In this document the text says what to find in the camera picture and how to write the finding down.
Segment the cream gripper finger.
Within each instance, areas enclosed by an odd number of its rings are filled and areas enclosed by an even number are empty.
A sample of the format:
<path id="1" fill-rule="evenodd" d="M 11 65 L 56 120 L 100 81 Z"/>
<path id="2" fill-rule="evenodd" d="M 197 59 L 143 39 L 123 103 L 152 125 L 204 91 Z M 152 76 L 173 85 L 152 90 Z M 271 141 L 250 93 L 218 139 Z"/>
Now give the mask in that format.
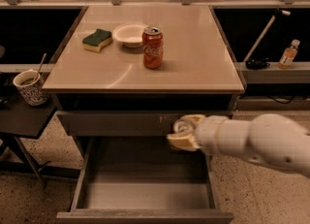
<path id="1" fill-rule="evenodd" d="M 205 119 L 203 114 L 186 114 L 181 117 L 181 120 L 187 121 L 191 125 L 199 125 Z"/>
<path id="2" fill-rule="evenodd" d="M 196 142 L 193 134 L 179 136 L 178 134 L 168 134 L 167 135 L 169 143 L 181 150 L 186 151 L 196 151 L 200 149 L 200 145 Z"/>

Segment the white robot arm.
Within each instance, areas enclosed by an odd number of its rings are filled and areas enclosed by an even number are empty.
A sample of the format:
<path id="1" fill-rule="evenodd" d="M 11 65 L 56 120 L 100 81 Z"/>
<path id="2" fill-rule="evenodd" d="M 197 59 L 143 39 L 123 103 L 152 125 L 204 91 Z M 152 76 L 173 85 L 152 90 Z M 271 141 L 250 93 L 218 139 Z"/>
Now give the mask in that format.
<path id="1" fill-rule="evenodd" d="M 309 131 L 283 115 L 268 113 L 251 121 L 184 115 L 174 122 L 167 139 L 177 149 L 224 154 L 278 172 L 310 177 Z"/>

